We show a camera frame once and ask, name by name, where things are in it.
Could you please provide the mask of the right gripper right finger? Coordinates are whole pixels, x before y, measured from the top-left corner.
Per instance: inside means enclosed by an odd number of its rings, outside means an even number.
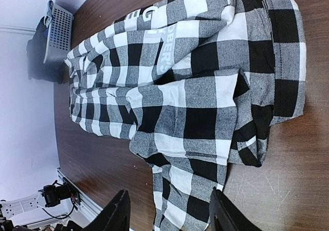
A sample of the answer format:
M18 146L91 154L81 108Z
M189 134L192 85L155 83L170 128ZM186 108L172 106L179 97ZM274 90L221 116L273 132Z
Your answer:
M209 204L210 226L212 230L221 231L261 231L250 222L239 209L223 194L222 191L212 190Z

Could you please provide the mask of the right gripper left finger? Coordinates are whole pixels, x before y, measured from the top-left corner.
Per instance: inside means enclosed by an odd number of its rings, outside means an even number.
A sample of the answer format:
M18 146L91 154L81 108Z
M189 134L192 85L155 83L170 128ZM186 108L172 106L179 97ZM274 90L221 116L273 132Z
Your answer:
M120 190L83 231L129 231L131 200L127 190Z

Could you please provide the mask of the black white checkered cloth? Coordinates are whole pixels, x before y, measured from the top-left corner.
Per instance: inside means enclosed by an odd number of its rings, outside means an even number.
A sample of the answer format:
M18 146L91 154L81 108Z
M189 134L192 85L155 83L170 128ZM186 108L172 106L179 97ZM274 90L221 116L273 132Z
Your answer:
M70 117L152 168L155 230L205 230L228 163L260 167L272 125L303 114L294 0L162 0L72 49Z

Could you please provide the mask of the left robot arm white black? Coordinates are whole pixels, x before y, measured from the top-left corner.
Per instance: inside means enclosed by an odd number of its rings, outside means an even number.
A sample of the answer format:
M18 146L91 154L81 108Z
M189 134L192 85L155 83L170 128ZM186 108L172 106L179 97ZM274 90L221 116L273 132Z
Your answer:
M51 185L45 185L37 193L25 198L5 201L1 200L1 230L13 230L14 225L11 219L34 209L45 210L56 207L61 201L69 199L72 203L72 210L77 210L81 204L78 190L63 178L63 183L54 181Z

